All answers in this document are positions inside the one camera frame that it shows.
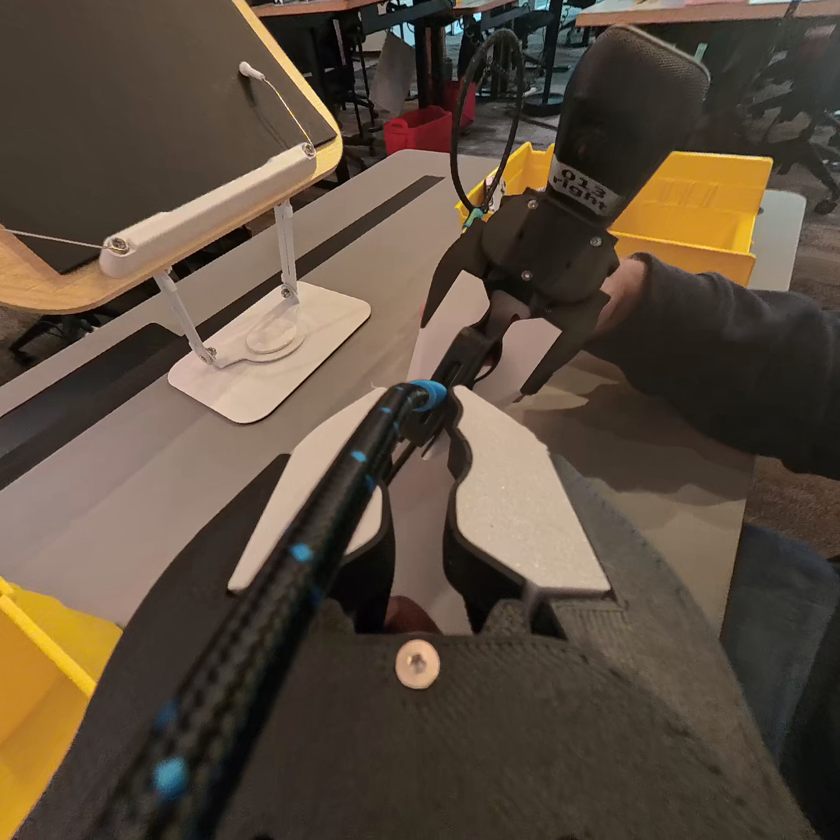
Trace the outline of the red floor bin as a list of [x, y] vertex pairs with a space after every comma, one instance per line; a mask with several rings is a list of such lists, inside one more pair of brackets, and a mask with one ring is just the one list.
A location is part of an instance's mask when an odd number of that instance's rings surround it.
[[408, 150], [447, 154], [452, 129], [452, 112], [439, 106], [407, 112], [384, 124], [385, 152], [388, 156]]

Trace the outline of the yellow plastic bin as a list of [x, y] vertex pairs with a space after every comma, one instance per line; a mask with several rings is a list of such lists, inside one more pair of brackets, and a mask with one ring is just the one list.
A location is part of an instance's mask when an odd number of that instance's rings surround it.
[[493, 210], [474, 224], [455, 270], [524, 283], [545, 302], [591, 298], [620, 257], [656, 256], [746, 287], [755, 218], [772, 169], [759, 156], [674, 151], [635, 196], [559, 163], [554, 146], [512, 153]]
[[1, 838], [15, 835], [65, 758], [122, 634], [1, 580]]

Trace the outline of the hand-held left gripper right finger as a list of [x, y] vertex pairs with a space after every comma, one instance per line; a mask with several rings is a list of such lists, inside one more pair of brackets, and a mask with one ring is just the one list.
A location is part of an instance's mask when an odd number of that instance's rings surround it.
[[613, 588], [546, 445], [462, 385], [449, 392], [447, 467], [454, 484], [443, 565], [480, 631], [494, 607], [601, 600]]

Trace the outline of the wood-top background desk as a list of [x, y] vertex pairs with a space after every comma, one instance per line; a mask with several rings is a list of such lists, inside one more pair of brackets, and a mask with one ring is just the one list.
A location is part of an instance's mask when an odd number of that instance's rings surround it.
[[290, 56], [315, 92], [335, 111], [351, 105], [379, 113], [364, 63], [369, 36], [398, 25], [430, 25], [455, 2], [252, 2], [250, 9]]
[[803, 2], [688, 2], [602, 1], [580, 11], [577, 28], [610, 25], [687, 25], [700, 23], [779, 20], [793, 8], [795, 18], [837, 18], [838, 1]]

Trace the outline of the black office chair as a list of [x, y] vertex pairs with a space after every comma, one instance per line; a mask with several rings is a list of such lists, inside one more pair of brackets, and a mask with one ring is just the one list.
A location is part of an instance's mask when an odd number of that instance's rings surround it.
[[712, 84], [700, 131], [704, 151], [804, 168], [826, 189], [814, 212], [838, 209], [838, 20], [804, 22], [757, 59], [741, 60]]

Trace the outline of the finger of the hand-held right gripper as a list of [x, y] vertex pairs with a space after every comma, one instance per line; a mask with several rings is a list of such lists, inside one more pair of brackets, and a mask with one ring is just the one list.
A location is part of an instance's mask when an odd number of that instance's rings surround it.
[[527, 380], [560, 336], [561, 330], [542, 318], [512, 322], [502, 337], [499, 361], [479, 381], [479, 397], [496, 407], [521, 399]]
[[461, 271], [425, 326], [420, 328], [414, 348], [416, 348], [418, 337], [431, 337], [432, 358], [438, 361], [456, 333], [477, 322], [484, 323], [489, 309], [490, 300], [483, 281], [468, 272]]

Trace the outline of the black USB hub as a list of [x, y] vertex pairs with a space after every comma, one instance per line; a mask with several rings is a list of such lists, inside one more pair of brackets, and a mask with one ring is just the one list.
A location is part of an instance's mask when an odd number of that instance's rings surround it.
[[408, 381], [436, 384], [434, 406], [409, 417], [400, 437], [400, 451], [395, 457], [392, 475], [419, 450], [424, 452], [436, 443], [451, 413], [448, 397], [457, 385], [472, 389], [492, 370], [501, 356], [503, 329], [491, 329], [487, 323], [475, 323], [459, 330], [443, 356], [432, 358], [431, 337], [418, 337]]

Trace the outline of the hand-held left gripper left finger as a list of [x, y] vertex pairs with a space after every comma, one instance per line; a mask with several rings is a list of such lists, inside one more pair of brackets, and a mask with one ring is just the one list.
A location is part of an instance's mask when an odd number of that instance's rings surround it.
[[[376, 387], [321, 423], [294, 447], [254, 531], [227, 582], [240, 593], [297, 515], [352, 432], [384, 395]], [[396, 543], [387, 491], [378, 486], [345, 551], [329, 598], [341, 604], [357, 632], [380, 632], [392, 592]]]

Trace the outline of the braided HDMI cable green plugs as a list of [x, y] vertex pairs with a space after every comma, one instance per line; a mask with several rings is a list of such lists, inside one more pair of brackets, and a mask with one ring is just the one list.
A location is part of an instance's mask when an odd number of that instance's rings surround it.
[[157, 712], [88, 838], [209, 838], [413, 413], [435, 381], [392, 386], [364, 416], [254, 580]]
[[[503, 52], [505, 49], [507, 49], [510, 53], [510, 64], [516, 84], [516, 96], [514, 98], [510, 130], [507, 137], [507, 144], [500, 157], [500, 162], [492, 174], [491, 181], [490, 183], [487, 183], [487, 181], [482, 182], [483, 186], [480, 188], [479, 202], [474, 203], [463, 187], [459, 175], [460, 123], [463, 116], [464, 106], [466, 104], [467, 94], [469, 92], [469, 86], [474, 81], [478, 69], [481, 65], [488, 65], [487, 58], [489, 53], [492, 53], [492, 55], [495, 56], [497, 53]], [[501, 189], [501, 183], [504, 180], [507, 165], [517, 139], [525, 91], [526, 77], [520, 41], [512, 30], [508, 28], [501, 28], [482, 42], [481, 46], [470, 60], [465, 75], [458, 88], [458, 97], [456, 99], [455, 109], [452, 111], [453, 129], [451, 133], [448, 160], [450, 176], [455, 192], [458, 196], [460, 205], [464, 208], [466, 213], [466, 216], [461, 220], [461, 228], [463, 231], [466, 231], [477, 221], [483, 220], [490, 211], [493, 210], [493, 198]]]

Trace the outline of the person's dark hoodie torso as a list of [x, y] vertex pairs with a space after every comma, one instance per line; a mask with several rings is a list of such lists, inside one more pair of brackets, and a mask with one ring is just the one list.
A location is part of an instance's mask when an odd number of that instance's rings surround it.
[[785, 673], [781, 768], [821, 838], [839, 838], [839, 601], [823, 605]]

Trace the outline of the person's right forearm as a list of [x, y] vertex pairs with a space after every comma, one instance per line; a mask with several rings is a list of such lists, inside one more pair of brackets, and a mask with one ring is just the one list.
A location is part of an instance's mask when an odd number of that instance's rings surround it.
[[719, 443], [838, 480], [838, 313], [650, 261], [636, 324], [586, 352]]

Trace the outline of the wooden book stand white base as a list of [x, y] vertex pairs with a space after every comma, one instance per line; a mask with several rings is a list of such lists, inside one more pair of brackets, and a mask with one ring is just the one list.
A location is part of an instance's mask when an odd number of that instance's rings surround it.
[[[2, 2], [2, 306], [87, 312], [153, 279], [190, 345], [167, 380], [273, 413], [371, 306], [298, 280], [291, 198], [340, 129], [246, 2]], [[209, 339], [172, 268], [272, 210], [280, 285]]]

